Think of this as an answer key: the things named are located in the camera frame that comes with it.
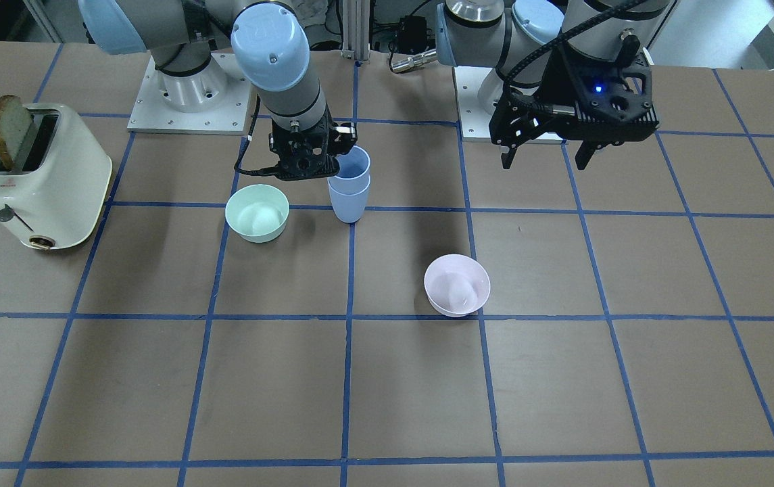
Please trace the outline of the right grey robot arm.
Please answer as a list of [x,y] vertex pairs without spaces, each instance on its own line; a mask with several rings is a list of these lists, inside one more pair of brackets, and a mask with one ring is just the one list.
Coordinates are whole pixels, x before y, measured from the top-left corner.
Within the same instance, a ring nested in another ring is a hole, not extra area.
[[80,1],[96,46],[151,61],[131,109],[136,133],[242,135],[251,101],[269,114],[280,180],[328,178],[356,144],[336,123],[290,1]]

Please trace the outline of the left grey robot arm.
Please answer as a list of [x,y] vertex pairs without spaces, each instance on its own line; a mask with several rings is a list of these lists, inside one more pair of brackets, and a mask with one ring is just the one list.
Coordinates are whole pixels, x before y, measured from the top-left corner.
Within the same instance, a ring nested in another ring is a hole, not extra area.
[[645,141],[660,121],[652,72],[640,58],[667,1],[445,1],[437,8],[440,64],[491,68],[498,98],[489,138],[510,169],[544,133],[579,141],[575,164]]

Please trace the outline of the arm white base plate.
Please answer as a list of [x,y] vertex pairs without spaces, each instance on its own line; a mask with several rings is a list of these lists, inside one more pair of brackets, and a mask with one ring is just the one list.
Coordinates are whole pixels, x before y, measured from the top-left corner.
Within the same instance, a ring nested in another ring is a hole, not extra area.
[[454,84],[462,141],[491,142],[489,121],[503,89],[495,68],[457,66]]
[[127,129],[165,135],[244,135],[253,85],[229,53],[200,73],[175,77],[149,60]]

